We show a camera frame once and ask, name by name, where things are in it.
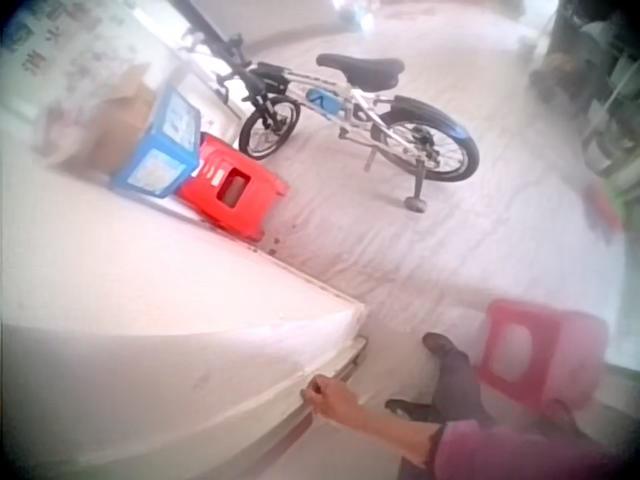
bicycle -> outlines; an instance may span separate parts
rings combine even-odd
[[[304,106],[336,123],[339,139],[371,148],[365,171],[380,153],[413,175],[413,195],[404,200],[405,207],[412,212],[426,210],[426,202],[421,198],[425,179],[459,182],[478,169],[478,147],[466,128],[420,100],[379,93],[398,85],[399,75],[404,71],[402,60],[319,55],[317,65],[341,71],[346,77],[343,84],[265,62],[253,65],[242,53],[241,36],[225,40],[191,0],[172,3],[196,32],[195,43],[204,44],[229,65],[231,73],[217,76],[227,98],[226,82],[240,78],[244,83],[248,96],[243,101],[250,102],[254,111],[242,126],[238,148],[249,157],[263,160],[280,149],[293,133]],[[378,113],[378,105],[388,105],[389,110]],[[262,148],[253,146],[254,137],[267,139],[269,143]],[[448,144],[439,146],[437,140],[447,140]],[[452,159],[455,150],[461,154],[459,163],[453,169],[440,170],[444,160]]]

bicycle seat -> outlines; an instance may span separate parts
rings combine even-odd
[[[404,63],[397,58],[354,58],[333,53],[321,53],[316,58],[319,67],[340,70],[347,81],[365,92],[389,90],[398,85],[398,75]]]

dark pants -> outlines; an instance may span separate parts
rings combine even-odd
[[[428,420],[434,423],[476,420],[485,427],[495,423],[482,405],[480,383],[469,363],[469,357],[460,350],[451,350],[440,360],[440,376],[431,401]],[[427,470],[418,468],[403,458],[398,480],[432,478],[430,471],[433,465],[428,467],[430,468]]]

bicycle fender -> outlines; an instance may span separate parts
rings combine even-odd
[[[420,115],[421,117],[433,122],[433,127],[440,130],[442,133],[449,135],[452,138],[458,140],[465,140],[470,138],[469,132],[466,128],[456,122],[449,115],[442,110],[438,110],[436,107],[429,105],[428,103],[421,102],[414,98],[405,97],[402,95],[396,95],[391,104],[391,110],[408,110],[412,113]]]

pink sleeve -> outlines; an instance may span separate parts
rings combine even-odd
[[[587,480],[611,464],[611,457],[579,440],[483,430],[471,420],[447,424],[433,467],[436,480]]]

